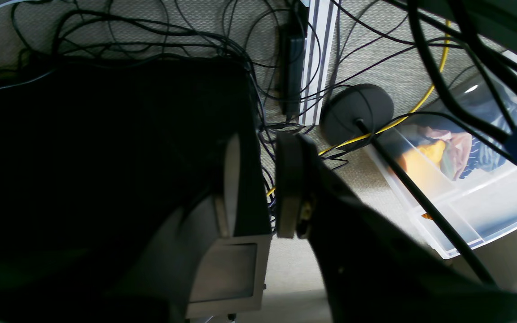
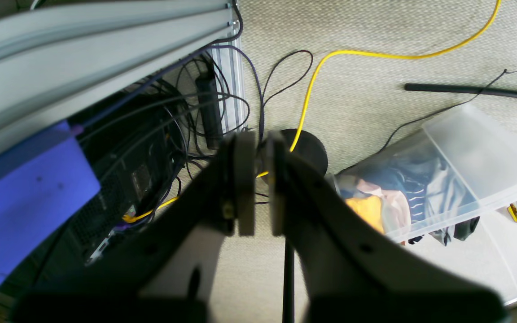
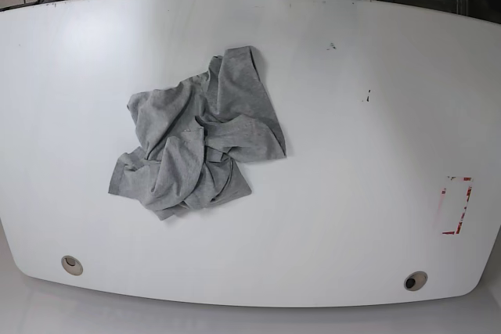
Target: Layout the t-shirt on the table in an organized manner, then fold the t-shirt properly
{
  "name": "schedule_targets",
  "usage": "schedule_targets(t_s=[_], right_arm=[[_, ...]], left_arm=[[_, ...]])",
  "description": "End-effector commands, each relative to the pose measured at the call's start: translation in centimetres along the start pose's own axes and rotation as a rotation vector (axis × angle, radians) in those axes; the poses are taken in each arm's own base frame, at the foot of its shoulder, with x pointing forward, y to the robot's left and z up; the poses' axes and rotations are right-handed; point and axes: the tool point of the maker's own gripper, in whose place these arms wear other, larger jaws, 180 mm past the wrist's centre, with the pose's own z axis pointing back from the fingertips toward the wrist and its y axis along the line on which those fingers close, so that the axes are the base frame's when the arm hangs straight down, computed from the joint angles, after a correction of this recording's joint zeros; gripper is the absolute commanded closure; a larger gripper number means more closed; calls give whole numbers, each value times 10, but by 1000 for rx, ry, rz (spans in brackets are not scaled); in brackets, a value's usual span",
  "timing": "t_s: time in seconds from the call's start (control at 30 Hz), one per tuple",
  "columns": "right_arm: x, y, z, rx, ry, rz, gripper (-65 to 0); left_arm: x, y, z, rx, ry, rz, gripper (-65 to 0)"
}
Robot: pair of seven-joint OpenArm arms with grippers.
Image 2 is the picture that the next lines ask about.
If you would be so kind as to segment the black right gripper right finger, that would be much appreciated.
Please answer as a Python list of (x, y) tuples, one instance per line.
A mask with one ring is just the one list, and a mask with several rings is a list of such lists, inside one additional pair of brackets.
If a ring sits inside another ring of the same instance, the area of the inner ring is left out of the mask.
[(299, 255), (306, 323), (509, 323), (495, 292), (378, 233), (278, 131), (267, 135), (267, 170), (272, 233)]

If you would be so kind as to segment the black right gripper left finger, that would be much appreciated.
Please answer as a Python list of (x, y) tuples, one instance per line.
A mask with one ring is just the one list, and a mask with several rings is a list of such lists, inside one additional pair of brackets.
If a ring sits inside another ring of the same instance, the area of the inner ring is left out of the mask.
[(39, 284), (13, 323), (212, 323), (223, 241), (254, 235), (256, 136), (230, 135), (156, 221), (92, 265)]

